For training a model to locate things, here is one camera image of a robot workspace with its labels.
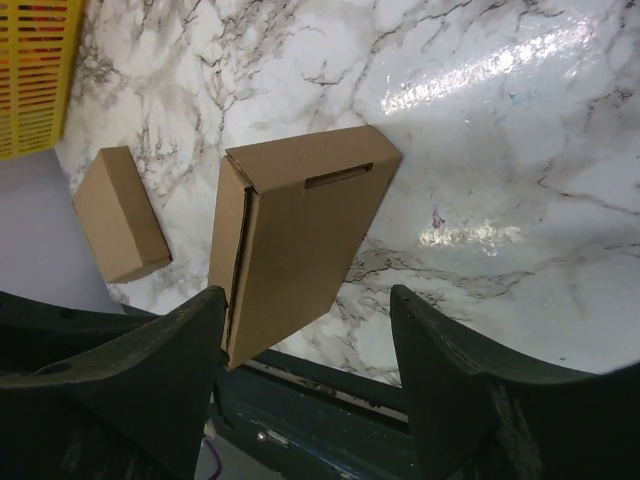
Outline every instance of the box flap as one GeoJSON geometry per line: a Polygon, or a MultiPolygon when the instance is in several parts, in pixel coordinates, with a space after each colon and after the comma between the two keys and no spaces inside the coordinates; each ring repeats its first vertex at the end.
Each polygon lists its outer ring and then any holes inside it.
{"type": "Polygon", "coordinates": [[[218,230],[213,237],[209,263],[209,283],[222,287],[229,302],[223,346],[227,342],[238,279],[242,271],[245,243],[243,236],[249,216],[250,190],[251,185],[247,179],[234,168],[228,157],[224,157],[220,161],[215,212],[218,230]]]}
{"type": "Polygon", "coordinates": [[[399,155],[370,125],[230,148],[227,154],[258,193],[340,172],[357,175],[399,155]]]}

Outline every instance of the cardboard box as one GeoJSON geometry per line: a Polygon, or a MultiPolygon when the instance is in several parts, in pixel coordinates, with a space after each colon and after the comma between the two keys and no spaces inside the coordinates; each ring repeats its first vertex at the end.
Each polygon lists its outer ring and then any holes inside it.
{"type": "Polygon", "coordinates": [[[106,282],[137,280],[171,262],[127,147],[98,152],[73,206],[106,282]]]}
{"type": "Polygon", "coordinates": [[[371,126],[227,150],[209,283],[230,368],[329,311],[401,159],[371,126]]]}

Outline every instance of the gray floor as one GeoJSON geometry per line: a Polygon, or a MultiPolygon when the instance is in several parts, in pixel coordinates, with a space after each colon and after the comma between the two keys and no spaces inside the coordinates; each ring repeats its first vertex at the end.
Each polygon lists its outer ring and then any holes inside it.
{"type": "MultiPolygon", "coordinates": [[[[220,480],[277,480],[283,478],[272,472],[261,463],[231,445],[222,437],[216,437],[213,445],[222,460],[220,480]]],[[[208,480],[216,471],[216,460],[211,452],[203,446],[196,468],[195,480],[208,480]]]]}
{"type": "MultiPolygon", "coordinates": [[[[67,181],[53,150],[0,161],[0,291],[63,307],[121,312],[86,242],[67,181]]],[[[222,438],[214,440],[223,464],[220,479],[277,479],[222,438]]],[[[215,472],[201,451],[196,479],[215,472]]]]}

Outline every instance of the small cardboard box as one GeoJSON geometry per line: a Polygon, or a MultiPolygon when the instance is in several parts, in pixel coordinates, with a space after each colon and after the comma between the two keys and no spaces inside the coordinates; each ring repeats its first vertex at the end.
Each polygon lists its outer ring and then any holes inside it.
{"type": "Polygon", "coordinates": [[[98,152],[73,206],[106,282],[137,280],[171,262],[127,147],[98,152]]]}
{"type": "Polygon", "coordinates": [[[209,283],[230,368],[329,311],[401,159],[371,126],[227,150],[209,283]]]}

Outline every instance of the white marble countertop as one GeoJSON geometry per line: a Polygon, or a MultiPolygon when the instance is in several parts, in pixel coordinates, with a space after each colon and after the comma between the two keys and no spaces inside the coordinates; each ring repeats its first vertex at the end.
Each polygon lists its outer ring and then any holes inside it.
{"type": "Polygon", "coordinates": [[[73,189],[128,145],[174,256],[112,287],[206,285],[224,149],[362,123],[405,154],[331,312],[275,348],[391,384],[403,283],[471,328],[601,372],[640,358],[634,0],[88,0],[73,189]]]}

